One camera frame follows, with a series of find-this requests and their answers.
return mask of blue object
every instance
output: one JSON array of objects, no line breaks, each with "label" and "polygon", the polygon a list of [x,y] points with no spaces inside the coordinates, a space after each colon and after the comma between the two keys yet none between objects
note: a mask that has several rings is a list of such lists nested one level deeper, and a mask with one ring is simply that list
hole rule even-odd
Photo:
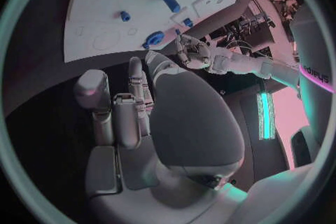
[{"label": "blue object", "polygon": [[146,42],[142,45],[145,49],[149,49],[152,45],[157,45],[160,43],[165,34],[162,31],[154,32],[153,34],[149,35],[146,39]]},{"label": "blue object", "polygon": [[130,14],[128,14],[126,11],[121,11],[120,16],[122,17],[123,21],[129,21],[130,20]]},{"label": "blue object", "polygon": [[184,25],[187,26],[187,27],[193,27],[193,22],[191,21],[191,19],[189,18],[186,18],[184,21],[183,21]]},{"label": "blue object", "polygon": [[163,0],[167,4],[168,8],[171,10],[173,13],[179,13],[180,12],[180,5],[176,0]]}]

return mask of machinery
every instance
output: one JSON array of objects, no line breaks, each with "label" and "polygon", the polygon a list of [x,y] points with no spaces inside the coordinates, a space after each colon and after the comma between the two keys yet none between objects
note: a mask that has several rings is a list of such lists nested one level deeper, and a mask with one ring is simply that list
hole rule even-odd
[{"label": "machinery", "polygon": [[[0,162],[15,195],[42,223],[316,220],[334,189],[333,12],[328,0],[9,0]],[[292,169],[272,107],[284,87],[309,121]]]}]

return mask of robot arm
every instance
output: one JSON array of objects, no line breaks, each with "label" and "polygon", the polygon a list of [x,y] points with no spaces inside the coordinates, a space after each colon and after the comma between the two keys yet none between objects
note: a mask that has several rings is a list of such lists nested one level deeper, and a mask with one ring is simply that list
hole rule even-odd
[{"label": "robot arm", "polygon": [[267,57],[252,58],[219,47],[210,49],[204,42],[197,39],[197,47],[202,49],[198,50],[199,55],[196,56],[197,52],[190,53],[188,49],[191,47],[190,43],[196,43],[194,39],[187,35],[178,35],[176,38],[179,58],[188,68],[205,68],[207,72],[215,74],[226,74],[227,72],[234,74],[253,73],[263,79],[272,78],[297,90],[298,69],[276,63]]}]

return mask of pink wall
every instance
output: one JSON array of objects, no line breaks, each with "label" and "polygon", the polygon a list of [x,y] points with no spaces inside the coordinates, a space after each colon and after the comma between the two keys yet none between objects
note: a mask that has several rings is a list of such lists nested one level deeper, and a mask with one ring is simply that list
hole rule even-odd
[{"label": "pink wall", "polygon": [[292,88],[286,87],[273,94],[276,128],[284,145],[290,169],[294,168],[291,137],[303,126],[309,125],[302,101]]}]

